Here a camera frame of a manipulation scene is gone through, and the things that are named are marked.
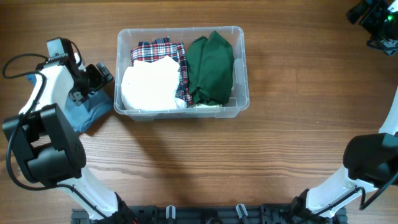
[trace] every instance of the wood grain surface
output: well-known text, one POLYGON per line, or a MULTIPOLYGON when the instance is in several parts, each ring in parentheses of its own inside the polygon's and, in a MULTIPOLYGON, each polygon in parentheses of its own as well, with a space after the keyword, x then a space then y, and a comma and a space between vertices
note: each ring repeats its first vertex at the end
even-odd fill
MULTIPOLYGON (((357 1, 0 4, 0 66, 17 54, 47 55, 45 42, 60 36, 78 45, 86 63, 102 60, 114 72, 122 29, 240 26, 246 111, 234 119, 143 123, 112 111, 80 135, 87 166, 129 205, 289 203, 341 166, 351 138, 377 133, 391 107, 397 58, 367 48, 369 34, 346 20, 357 1)), ((9 75, 38 62, 21 60, 9 75)), ((24 78, 1 77, 0 120, 17 114, 32 89, 24 78)), ((106 91, 113 96, 113 83, 106 91)), ((58 190, 16 187, 6 146, 0 134, 0 223, 68 223, 79 205, 58 190)), ((363 212, 358 203, 348 206, 349 223, 397 223, 397 187, 363 212)))

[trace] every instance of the plastic bin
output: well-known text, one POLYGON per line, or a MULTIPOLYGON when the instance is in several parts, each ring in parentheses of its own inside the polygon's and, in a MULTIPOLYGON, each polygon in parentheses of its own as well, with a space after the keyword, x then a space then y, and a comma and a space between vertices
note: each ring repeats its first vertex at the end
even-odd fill
POLYGON ((118 35, 118 56, 116 59, 116 79, 114 89, 114 109, 134 120, 152 120, 165 118, 234 118, 249 104, 248 73, 244 51, 244 35, 240 27, 199 27, 166 29, 124 29, 118 35), (171 42, 183 42, 185 50, 201 36, 209 36, 217 30, 232 46, 234 52, 234 84, 229 102, 220 108, 185 108, 174 110, 127 110, 121 100, 121 82, 124 72, 131 66, 130 51, 139 41, 152 42, 159 37, 169 36, 171 42))

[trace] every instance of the blue cloth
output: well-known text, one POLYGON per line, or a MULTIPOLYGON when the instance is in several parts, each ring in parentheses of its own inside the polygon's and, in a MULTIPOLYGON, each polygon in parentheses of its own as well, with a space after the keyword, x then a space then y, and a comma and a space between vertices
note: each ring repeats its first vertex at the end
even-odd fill
MULTIPOLYGON (((33 85, 36 84, 36 76, 34 74, 28 75, 27 79, 33 85)), ((76 133, 83 133, 87 131, 95 120, 111 110, 112 107, 113 100, 101 89, 94 95, 88 95, 88 99, 80 106, 76 106, 68 97, 63 113, 73 130, 76 133)))

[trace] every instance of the green cloth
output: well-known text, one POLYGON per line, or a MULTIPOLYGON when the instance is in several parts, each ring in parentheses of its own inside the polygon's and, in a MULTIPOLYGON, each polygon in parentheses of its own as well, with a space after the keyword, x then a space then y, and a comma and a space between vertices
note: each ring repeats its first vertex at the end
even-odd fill
POLYGON ((192 42, 185 54, 188 63, 189 94, 194 104, 223 105, 233 85, 234 55, 231 44, 213 31, 192 42))

